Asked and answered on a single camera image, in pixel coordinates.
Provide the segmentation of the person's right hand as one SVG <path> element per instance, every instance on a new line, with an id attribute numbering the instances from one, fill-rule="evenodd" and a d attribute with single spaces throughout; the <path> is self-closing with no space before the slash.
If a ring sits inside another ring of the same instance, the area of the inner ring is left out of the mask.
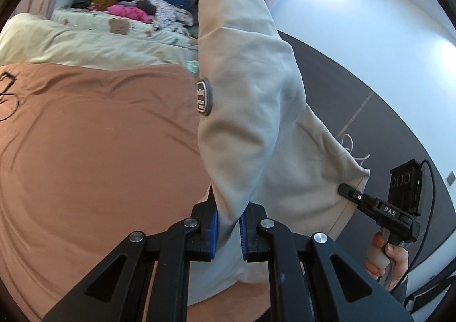
<path id="1" fill-rule="evenodd" d="M 373 236 L 368 250 L 364 267 L 371 278 L 380 280 L 385 276 L 383 286 L 389 292 L 405 282 L 409 252 L 404 247 L 388 243 L 382 233 L 378 232 Z"/>

